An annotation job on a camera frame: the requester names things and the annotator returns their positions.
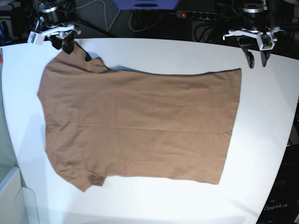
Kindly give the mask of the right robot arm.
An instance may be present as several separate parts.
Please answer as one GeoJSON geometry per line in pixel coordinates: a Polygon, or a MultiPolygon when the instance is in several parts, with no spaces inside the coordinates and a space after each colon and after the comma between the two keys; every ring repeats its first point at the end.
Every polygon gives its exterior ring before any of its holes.
{"type": "Polygon", "coordinates": [[[56,49],[70,54],[75,46],[75,34],[80,30],[72,24],[75,12],[73,0],[41,0],[37,5],[38,22],[36,24],[34,44],[42,44],[47,39],[56,49]]]}

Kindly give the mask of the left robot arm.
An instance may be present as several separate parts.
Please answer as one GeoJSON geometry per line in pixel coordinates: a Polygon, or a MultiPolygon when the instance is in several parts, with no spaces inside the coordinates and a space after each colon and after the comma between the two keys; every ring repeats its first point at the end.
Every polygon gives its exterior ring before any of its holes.
{"type": "Polygon", "coordinates": [[[236,15],[243,18],[243,25],[239,29],[230,29],[222,39],[226,40],[229,37],[236,39],[251,69],[254,68],[255,60],[249,48],[257,47],[261,54],[262,66],[265,67],[278,41],[276,33],[283,30],[279,26],[266,24],[264,4],[243,3],[239,9],[236,9],[234,4],[232,1],[231,8],[236,15]]]}

